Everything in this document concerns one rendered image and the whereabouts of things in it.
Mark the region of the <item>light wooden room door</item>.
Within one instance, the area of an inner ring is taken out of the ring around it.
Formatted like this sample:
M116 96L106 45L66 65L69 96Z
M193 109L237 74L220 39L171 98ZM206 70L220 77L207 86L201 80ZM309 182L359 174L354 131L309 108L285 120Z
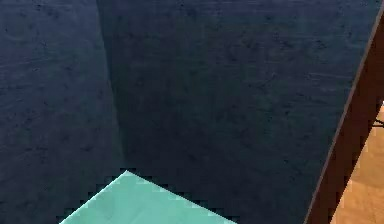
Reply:
M330 224L384 224L384 128L371 129Z

